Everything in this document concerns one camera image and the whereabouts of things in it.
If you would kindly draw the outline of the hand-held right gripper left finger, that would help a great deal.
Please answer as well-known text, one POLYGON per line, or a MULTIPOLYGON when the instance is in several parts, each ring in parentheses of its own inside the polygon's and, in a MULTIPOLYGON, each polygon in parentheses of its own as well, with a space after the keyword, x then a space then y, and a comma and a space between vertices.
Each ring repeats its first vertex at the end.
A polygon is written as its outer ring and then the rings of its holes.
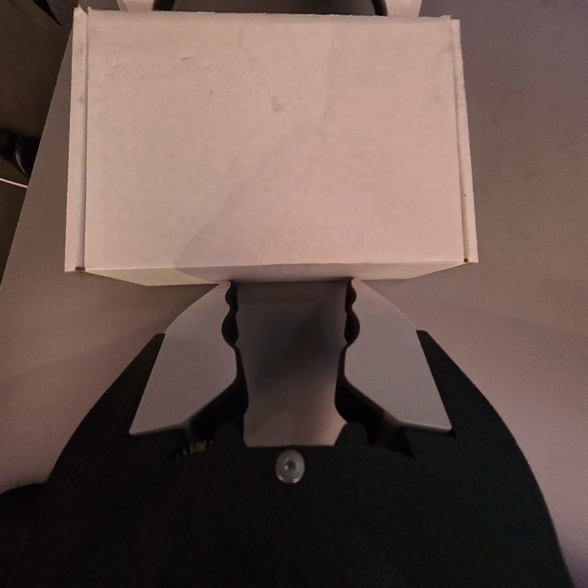
POLYGON ((249 397, 237 347, 237 287, 223 282, 166 329, 130 435, 179 430, 190 442, 211 442, 233 423, 243 434, 249 397))

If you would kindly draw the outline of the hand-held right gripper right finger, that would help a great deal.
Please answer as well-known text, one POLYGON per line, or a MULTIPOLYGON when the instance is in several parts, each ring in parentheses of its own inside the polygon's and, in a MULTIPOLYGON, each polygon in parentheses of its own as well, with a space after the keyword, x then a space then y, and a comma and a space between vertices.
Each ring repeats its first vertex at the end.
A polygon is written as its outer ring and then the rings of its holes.
POLYGON ((452 425, 413 323, 358 279, 346 285, 344 309, 338 414, 360 423, 368 435, 393 435, 400 428, 449 432, 452 425))

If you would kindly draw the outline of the white cardboard mailer box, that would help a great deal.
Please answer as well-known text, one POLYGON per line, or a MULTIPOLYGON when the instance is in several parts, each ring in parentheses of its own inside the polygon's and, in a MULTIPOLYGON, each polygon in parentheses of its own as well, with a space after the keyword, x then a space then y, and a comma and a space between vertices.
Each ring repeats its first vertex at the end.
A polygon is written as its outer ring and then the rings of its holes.
POLYGON ((64 271, 147 286, 477 263, 460 20, 76 8, 64 271))

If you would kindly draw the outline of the black chair base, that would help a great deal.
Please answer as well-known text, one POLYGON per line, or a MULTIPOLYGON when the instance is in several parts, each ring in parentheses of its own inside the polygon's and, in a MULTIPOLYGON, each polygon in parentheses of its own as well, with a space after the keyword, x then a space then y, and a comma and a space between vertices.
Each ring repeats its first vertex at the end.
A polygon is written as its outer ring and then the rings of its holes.
POLYGON ((31 172, 27 169, 27 165, 23 163, 20 155, 20 139, 21 137, 14 131, 1 128, 1 158, 16 165, 23 175, 30 178, 31 172))

